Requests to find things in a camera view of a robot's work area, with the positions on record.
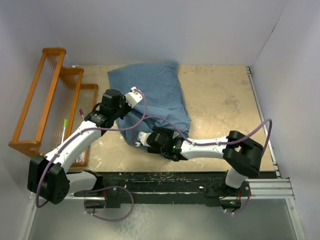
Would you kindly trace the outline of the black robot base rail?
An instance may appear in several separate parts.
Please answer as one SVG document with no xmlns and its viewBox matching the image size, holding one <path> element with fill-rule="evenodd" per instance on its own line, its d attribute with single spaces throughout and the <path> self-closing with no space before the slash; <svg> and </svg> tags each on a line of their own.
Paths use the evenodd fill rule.
<svg viewBox="0 0 320 240">
<path fill-rule="evenodd" d="M 205 205 L 238 209 L 241 200 L 251 195 L 249 183 L 239 189 L 224 184 L 222 171 L 194 172 L 99 172 L 101 192 L 78 191 L 76 197 L 97 200 L 106 208 L 121 204 Z"/>
</svg>

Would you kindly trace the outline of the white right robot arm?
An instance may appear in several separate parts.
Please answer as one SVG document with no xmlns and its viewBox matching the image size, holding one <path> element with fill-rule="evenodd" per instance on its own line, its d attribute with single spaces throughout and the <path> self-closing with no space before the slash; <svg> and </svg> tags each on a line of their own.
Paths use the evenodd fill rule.
<svg viewBox="0 0 320 240">
<path fill-rule="evenodd" d="M 191 139 L 183 138 L 171 129 L 154 127 L 151 133 L 139 132 L 138 140 L 147 147 L 148 153 L 174 162 L 196 158 L 225 160 L 230 169 L 222 183 L 222 190 L 228 196 L 235 195 L 246 179 L 260 175 L 263 146 L 236 130 L 220 138 Z"/>
</svg>

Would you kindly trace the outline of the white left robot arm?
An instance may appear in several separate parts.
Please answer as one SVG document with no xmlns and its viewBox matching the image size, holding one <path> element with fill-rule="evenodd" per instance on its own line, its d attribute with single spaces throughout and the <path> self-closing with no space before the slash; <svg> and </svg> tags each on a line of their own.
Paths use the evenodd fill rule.
<svg viewBox="0 0 320 240">
<path fill-rule="evenodd" d="M 27 189 L 52 204 L 60 203 L 68 194 L 87 191 L 98 196 L 103 191 L 102 176 L 90 170 L 69 173 L 72 164 L 93 142 L 110 129 L 115 120 L 123 119 L 142 100 L 133 87 L 127 94 L 108 89 L 88 113 L 80 126 L 59 146 L 29 162 Z"/>
</svg>

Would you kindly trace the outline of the blue pillowcase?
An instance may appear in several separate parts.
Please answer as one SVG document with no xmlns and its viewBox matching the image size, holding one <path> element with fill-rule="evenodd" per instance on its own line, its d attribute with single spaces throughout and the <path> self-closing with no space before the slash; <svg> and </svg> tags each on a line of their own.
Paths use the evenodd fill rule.
<svg viewBox="0 0 320 240">
<path fill-rule="evenodd" d="M 111 89 L 123 94 L 132 87 L 140 90 L 145 100 L 140 101 L 124 119 L 117 119 L 125 142 L 134 146 L 138 133 L 152 132 L 154 126 L 179 129 L 189 136 L 191 119 L 178 78 L 176 61 L 137 63 L 107 73 Z"/>
</svg>

